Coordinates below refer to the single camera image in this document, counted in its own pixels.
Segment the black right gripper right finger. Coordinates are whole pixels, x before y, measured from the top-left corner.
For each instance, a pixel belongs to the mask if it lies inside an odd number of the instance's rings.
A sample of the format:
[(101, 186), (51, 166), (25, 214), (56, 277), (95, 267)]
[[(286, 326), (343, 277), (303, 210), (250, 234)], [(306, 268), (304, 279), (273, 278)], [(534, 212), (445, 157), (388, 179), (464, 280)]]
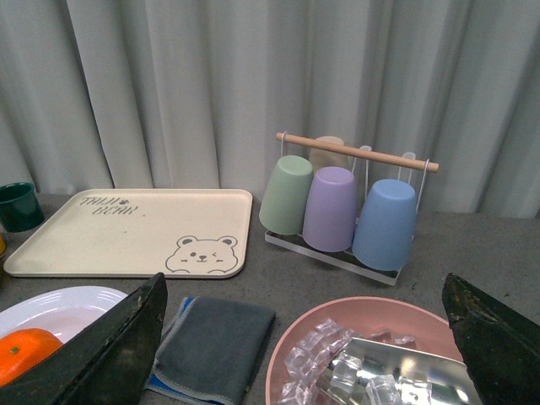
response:
[(448, 274), (442, 302), (483, 404), (539, 403), (539, 325)]

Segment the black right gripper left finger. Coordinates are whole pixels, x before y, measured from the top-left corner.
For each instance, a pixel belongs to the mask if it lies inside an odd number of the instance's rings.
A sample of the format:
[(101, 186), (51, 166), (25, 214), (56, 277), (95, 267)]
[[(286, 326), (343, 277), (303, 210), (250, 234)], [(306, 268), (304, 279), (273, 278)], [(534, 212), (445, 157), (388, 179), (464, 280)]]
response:
[(3, 404), (137, 404), (161, 339), (163, 273), (1, 389)]

